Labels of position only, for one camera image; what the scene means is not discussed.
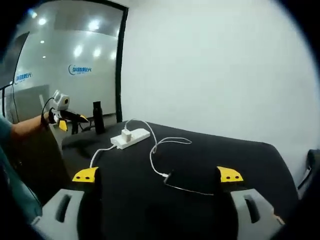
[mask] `person's arm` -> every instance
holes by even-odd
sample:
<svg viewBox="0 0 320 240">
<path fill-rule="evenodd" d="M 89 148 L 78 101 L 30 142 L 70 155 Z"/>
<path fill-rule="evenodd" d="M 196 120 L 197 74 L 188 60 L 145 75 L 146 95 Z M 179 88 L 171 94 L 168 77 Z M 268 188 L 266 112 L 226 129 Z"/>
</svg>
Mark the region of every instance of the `person's arm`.
<svg viewBox="0 0 320 240">
<path fill-rule="evenodd" d="M 49 123 L 49 113 L 45 112 L 43 116 L 45 121 Z M 10 136 L 14 141 L 23 140 L 44 128 L 45 126 L 41 123 L 41 115 L 39 115 L 34 118 L 21 121 L 17 124 L 12 124 Z"/>
</svg>

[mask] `black table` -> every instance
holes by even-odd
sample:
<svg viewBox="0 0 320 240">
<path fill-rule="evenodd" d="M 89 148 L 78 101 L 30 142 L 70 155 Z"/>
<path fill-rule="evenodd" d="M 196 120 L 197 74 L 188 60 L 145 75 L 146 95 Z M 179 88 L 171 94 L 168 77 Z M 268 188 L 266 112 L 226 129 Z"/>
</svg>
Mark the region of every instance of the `black table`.
<svg viewBox="0 0 320 240">
<path fill-rule="evenodd" d="M 124 122 L 105 134 L 94 131 L 72 135 L 62 142 L 63 159 L 68 174 L 90 165 L 97 149 L 111 146 L 110 138 L 121 133 Z M 150 123 L 157 140 L 181 137 L 190 145 L 166 143 L 158 147 L 153 163 L 161 173 L 179 170 L 185 173 L 211 174 L 216 166 L 240 172 L 248 186 L 255 188 L 274 207 L 276 215 L 286 220 L 298 203 L 292 176 L 279 152 L 270 144 L 213 136 Z M 148 127 L 139 121 L 129 130 Z M 198 239 L 209 234 L 218 219 L 210 197 L 186 193 L 164 186 L 164 178 L 150 165 L 154 146 L 149 137 L 124 150 L 104 151 L 95 159 L 102 180 L 102 229 L 109 239 L 167 238 L 185 232 Z"/>
</svg>

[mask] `white charging cable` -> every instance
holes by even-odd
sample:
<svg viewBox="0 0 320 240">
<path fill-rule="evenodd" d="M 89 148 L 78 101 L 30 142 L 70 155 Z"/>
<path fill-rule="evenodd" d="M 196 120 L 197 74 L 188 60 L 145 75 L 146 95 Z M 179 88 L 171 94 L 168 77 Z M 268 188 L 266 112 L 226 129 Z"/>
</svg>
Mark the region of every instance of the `white charging cable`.
<svg viewBox="0 0 320 240">
<path fill-rule="evenodd" d="M 92 168 L 92 166 L 94 165 L 94 160 L 95 160 L 95 158 L 96 158 L 96 156 L 97 156 L 97 154 L 98 154 L 99 152 L 109 151 L 109 150 L 111 150 L 111 149 L 114 149 L 115 147 L 116 147 L 116 145 L 113 145 L 113 146 L 111 146 L 111 147 L 109 147 L 109 148 L 101 148 L 101 149 L 98 149 L 98 150 L 94 153 L 93 157 L 91 158 L 90 168 Z"/>
<path fill-rule="evenodd" d="M 184 137 L 174 137 L 174 136 L 172 136 L 172 137 L 165 137 L 165 138 L 162 139 L 161 141 L 157 142 L 156 135 L 155 135 L 154 131 L 152 130 L 152 128 L 150 127 L 150 125 L 149 125 L 146 121 L 133 118 L 133 119 L 131 119 L 131 120 L 129 120 L 129 121 L 127 121 L 127 122 L 125 123 L 125 125 L 124 125 L 124 129 L 125 129 L 125 130 L 128 130 L 128 129 L 127 129 L 127 124 L 128 124 L 130 121 L 140 121 L 140 122 L 145 123 L 145 124 L 149 127 L 149 129 L 150 129 L 150 131 L 151 131 L 151 133 L 152 133 L 152 135 L 153 135 L 154 142 L 155 142 L 155 143 L 154 143 L 154 146 L 151 148 L 151 151 L 150 151 L 150 154 L 149 154 L 151 167 L 152 167 L 153 171 L 154 171 L 156 174 L 159 174 L 160 176 L 162 176 L 162 177 L 164 177 L 164 178 L 167 178 L 167 177 L 168 177 L 168 174 L 166 174 L 166 173 L 161 173 L 161 172 L 157 171 L 157 170 L 155 169 L 154 163 L 153 163 L 153 161 L 152 161 L 152 154 L 155 154 L 155 153 L 156 153 L 158 145 L 160 145 L 160 144 L 166 144 L 166 143 L 192 144 L 192 141 L 190 141 L 189 139 L 184 138 Z"/>
</svg>

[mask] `blue logo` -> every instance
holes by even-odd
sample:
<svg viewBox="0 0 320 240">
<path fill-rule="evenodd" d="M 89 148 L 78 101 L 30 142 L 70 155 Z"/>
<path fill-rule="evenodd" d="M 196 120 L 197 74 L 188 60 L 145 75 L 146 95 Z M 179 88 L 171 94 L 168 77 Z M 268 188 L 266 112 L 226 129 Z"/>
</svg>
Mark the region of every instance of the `blue logo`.
<svg viewBox="0 0 320 240">
<path fill-rule="evenodd" d="M 26 80 L 27 78 L 32 77 L 32 73 L 28 72 L 28 73 L 24 73 L 24 74 L 20 74 L 18 76 L 16 76 L 15 81 L 16 82 L 22 82 L 24 80 Z"/>
<path fill-rule="evenodd" d="M 88 72 L 91 72 L 92 68 L 91 67 L 77 67 L 76 65 L 70 64 L 68 67 L 68 71 L 71 75 L 76 75 L 76 74 L 86 74 Z"/>
</svg>

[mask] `black water bottle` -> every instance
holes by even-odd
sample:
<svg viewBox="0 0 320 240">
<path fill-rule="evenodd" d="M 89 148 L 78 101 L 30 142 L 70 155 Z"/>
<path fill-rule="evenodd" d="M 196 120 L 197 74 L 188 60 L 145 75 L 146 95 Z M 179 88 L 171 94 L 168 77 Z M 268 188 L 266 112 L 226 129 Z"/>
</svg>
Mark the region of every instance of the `black water bottle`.
<svg viewBox="0 0 320 240">
<path fill-rule="evenodd" d="M 93 119 L 96 134 L 103 134 L 105 130 L 104 119 L 102 114 L 101 102 L 93 102 Z"/>
</svg>

